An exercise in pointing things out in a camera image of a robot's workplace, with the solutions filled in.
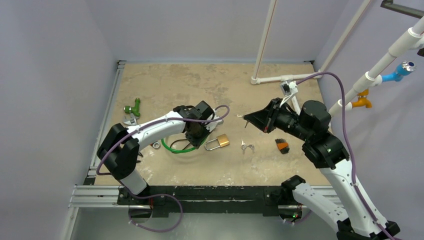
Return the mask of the green cable lock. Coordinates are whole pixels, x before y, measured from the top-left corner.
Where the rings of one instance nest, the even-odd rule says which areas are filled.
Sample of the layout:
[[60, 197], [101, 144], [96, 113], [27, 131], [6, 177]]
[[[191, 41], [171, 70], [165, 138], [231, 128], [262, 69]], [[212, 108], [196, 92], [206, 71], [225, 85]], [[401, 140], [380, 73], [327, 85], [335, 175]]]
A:
[[166, 141], [165, 141], [165, 139], [163, 138], [163, 139], [161, 139], [160, 140], [160, 143], [162, 144], [162, 146], [166, 149], [166, 150], [168, 150], [168, 151], [170, 151], [171, 153], [173, 153], [173, 154], [185, 154], [185, 153], [189, 153], [189, 152], [192, 152], [192, 151], [194, 151], [194, 150], [196, 150], [197, 148], [196, 147], [194, 147], [194, 146], [192, 146], [192, 147], [190, 147], [192, 144], [191, 143], [188, 143], [184, 148], [182, 148], [182, 149], [176, 149], [176, 148], [173, 148], [173, 145], [174, 144], [176, 144], [176, 143], [179, 143], [179, 142], [185, 142], [185, 141], [188, 141], [187, 139], [177, 139], [177, 140], [175, 140], [174, 142], [172, 142], [170, 145], [168, 145], [167, 143], [166, 143]]

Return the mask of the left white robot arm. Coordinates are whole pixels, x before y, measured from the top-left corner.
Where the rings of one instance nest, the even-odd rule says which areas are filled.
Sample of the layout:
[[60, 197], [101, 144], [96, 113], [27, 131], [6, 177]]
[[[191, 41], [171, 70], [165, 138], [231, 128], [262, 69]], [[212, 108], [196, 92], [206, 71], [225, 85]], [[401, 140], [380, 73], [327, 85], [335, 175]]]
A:
[[184, 133], [198, 149], [217, 125], [223, 122], [205, 101], [196, 106], [180, 105], [162, 117], [144, 124], [111, 127], [97, 150], [97, 157], [109, 173], [129, 191], [129, 197], [138, 205], [149, 199], [148, 183], [136, 169], [139, 152], [171, 135]]

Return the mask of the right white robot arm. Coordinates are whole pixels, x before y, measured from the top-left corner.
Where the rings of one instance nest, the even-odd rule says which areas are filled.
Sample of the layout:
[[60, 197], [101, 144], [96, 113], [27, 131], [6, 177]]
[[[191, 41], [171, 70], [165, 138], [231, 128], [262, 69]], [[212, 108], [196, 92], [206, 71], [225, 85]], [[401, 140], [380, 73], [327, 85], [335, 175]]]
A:
[[329, 131], [331, 115], [317, 100], [306, 101], [296, 113], [281, 98], [272, 99], [261, 110], [243, 117], [264, 133], [282, 130], [303, 141], [307, 159], [325, 176], [341, 205], [316, 193], [298, 175], [281, 184], [280, 196], [310, 208], [336, 233], [339, 240], [394, 239], [400, 227], [387, 220], [375, 207], [353, 172], [353, 158], [342, 141]]

